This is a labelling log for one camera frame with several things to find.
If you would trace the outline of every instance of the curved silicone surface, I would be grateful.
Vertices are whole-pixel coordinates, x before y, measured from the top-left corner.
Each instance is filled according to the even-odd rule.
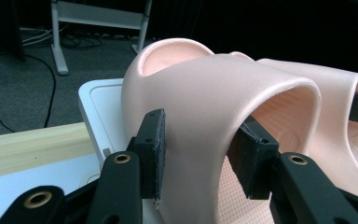
[[[322,95],[322,111],[310,156],[333,183],[358,195],[358,122],[349,121],[358,74],[340,69],[263,59],[258,61],[311,78]]]
[[[309,78],[214,55],[180,38],[144,49],[124,77],[121,97],[128,138],[136,135],[145,113],[165,109],[159,207],[165,223],[225,222],[218,215],[225,211],[219,180],[230,142],[249,115],[280,142],[280,151],[307,154],[321,106],[318,87]]]

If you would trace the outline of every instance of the white plastic base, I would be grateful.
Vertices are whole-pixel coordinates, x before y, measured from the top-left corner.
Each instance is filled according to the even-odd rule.
[[[85,83],[79,89],[79,107],[100,166],[110,153],[127,149],[121,114],[123,79],[104,79]],[[152,200],[143,200],[144,223],[163,224]]]

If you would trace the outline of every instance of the dark background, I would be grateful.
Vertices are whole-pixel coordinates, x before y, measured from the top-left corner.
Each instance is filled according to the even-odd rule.
[[[141,12],[145,0],[76,0]],[[50,2],[17,0],[21,26],[51,27]],[[75,30],[137,35],[88,25]],[[215,53],[314,63],[358,72],[358,0],[154,0],[148,38],[192,38]]]

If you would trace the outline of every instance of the light wood surface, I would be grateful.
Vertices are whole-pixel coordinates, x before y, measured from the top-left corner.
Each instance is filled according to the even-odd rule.
[[[84,123],[0,135],[0,175],[93,153]]]

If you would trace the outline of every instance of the gray carpet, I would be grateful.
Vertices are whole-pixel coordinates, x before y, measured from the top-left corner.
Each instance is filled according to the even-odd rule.
[[[25,48],[51,66],[57,80],[48,127],[83,121],[77,91],[84,83],[121,78],[136,56],[131,44],[137,38],[110,37],[94,49],[63,49],[69,76],[57,75],[49,46]],[[48,115],[53,79],[41,62],[26,58],[23,63],[9,55],[0,56],[0,120],[14,132],[41,129]],[[0,123],[0,134],[11,133]]]

